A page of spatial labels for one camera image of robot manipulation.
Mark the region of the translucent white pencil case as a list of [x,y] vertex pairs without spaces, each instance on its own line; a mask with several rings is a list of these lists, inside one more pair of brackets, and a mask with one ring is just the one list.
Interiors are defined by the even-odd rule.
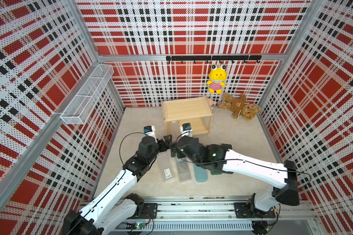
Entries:
[[157,164],[163,182],[168,182],[176,178],[173,166],[171,164],[171,151],[161,152],[157,156]]
[[178,171],[178,178],[180,183],[192,180],[188,162],[183,159],[176,158],[176,168]]

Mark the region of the light teal pencil case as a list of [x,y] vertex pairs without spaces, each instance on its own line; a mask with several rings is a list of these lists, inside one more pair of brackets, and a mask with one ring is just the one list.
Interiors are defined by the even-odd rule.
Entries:
[[193,165],[193,169],[194,169],[196,182],[204,183],[208,180],[208,172],[206,169],[197,165]]

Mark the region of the dark green pencil case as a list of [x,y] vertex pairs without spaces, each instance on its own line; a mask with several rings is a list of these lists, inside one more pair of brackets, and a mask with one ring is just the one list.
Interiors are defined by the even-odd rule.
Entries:
[[219,171],[219,170],[211,170],[210,174],[211,175],[222,175],[223,173],[221,171]]

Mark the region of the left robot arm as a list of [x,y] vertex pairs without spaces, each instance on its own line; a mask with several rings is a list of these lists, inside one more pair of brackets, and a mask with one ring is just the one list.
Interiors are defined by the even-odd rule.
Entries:
[[126,161],[112,183],[94,200],[78,212],[69,212],[63,222],[63,235],[107,235],[128,218],[153,217],[144,205],[144,199],[131,193],[120,202],[120,198],[147,173],[157,155],[170,149],[172,135],[157,140],[145,136],[139,143],[135,155]]

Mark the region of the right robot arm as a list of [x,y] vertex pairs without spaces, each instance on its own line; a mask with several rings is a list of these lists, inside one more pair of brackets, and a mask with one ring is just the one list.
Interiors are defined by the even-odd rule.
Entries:
[[254,193],[251,205],[260,211],[269,211],[277,204],[298,206],[296,164],[291,161],[271,163],[240,154],[231,145],[204,146],[198,138],[183,136],[174,144],[176,156],[187,158],[195,165],[221,172],[233,172],[261,180],[269,187]]

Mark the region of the wooden two-tier shelf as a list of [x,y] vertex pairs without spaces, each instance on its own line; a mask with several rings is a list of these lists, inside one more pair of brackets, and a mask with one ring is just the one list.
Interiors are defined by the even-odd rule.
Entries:
[[162,109],[167,134],[175,134],[185,123],[190,123],[193,136],[208,134],[215,104],[216,102],[206,96],[164,101]]

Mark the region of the brown teddy bear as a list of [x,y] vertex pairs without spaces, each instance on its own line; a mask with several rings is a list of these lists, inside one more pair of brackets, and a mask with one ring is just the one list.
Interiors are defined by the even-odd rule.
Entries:
[[258,105],[247,101],[245,94],[241,94],[239,98],[235,98],[229,93],[223,93],[222,101],[219,103],[218,107],[230,110],[233,119],[243,117],[245,120],[251,120],[261,111]]

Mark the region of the yellow frog plush toy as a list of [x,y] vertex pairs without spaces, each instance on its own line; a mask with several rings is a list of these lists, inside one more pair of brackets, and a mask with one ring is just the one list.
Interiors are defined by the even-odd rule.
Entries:
[[226,86],[226,68],[227,66],[224,64],[211,66],[211,70],[208,76],[209,80],[207,82],[209,93],[216,93],[218,95],[222,93],[222,88]]

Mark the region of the green circuit board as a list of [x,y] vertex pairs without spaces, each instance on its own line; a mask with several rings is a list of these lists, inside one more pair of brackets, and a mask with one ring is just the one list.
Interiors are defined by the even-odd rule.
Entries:
[[141,230],[145,228],[148,224],[147,223],[127,223],[126,229],[127,230]]

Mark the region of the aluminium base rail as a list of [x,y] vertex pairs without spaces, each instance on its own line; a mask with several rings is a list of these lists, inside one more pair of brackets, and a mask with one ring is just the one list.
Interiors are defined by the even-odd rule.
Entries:
[[[268,212],[250,209],[246,196],[144,197],[153,219],[128,218],[109,234],[249,234],[320,235],[314,209],[307,201],[298,206],[275,206]],[[141,230],[127,230],[127,223],[147,223]]]

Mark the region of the black wall hook rail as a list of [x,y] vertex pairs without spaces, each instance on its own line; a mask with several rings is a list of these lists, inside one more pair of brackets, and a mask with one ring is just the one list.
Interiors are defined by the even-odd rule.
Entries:
[[256,61],[259,62],[262,55],[185,55],[185,56],[166,56],[166,61]]

